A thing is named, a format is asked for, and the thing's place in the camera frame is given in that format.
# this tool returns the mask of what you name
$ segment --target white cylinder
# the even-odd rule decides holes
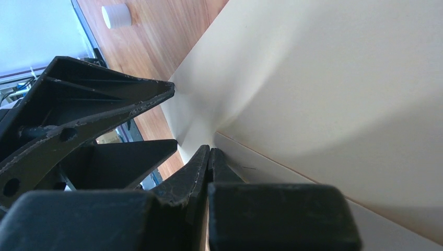
[[[126,4],[102,6],[101,13],[108,29],[131,25],[131,13]]]

